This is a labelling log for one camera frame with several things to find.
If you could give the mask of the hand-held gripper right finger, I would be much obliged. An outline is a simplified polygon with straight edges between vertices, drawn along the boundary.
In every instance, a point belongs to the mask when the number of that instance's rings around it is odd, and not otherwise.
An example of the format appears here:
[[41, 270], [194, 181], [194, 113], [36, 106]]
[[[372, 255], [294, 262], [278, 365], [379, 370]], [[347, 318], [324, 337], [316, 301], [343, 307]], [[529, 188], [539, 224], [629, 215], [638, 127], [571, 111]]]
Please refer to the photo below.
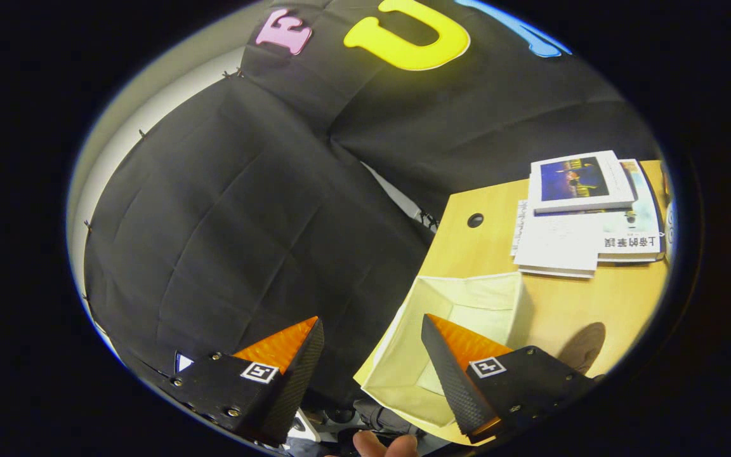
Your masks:
[[513, 350], [437, 315], [423, 316], [421, 340], [459, 431], [473, 444], [522, 433], [596, 385], [535, 345]]

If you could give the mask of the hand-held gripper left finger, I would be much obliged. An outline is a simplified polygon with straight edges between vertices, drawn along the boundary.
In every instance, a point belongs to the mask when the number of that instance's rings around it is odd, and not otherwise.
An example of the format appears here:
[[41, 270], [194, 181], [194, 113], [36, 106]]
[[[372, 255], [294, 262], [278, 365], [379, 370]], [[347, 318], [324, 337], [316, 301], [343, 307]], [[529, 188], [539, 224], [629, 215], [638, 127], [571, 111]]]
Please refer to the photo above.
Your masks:
[[159, 388], [212, 425], [276, 447], [286, 442], [324, 342], [322, 319], [312, 316], [234, 355], [193, 361]]

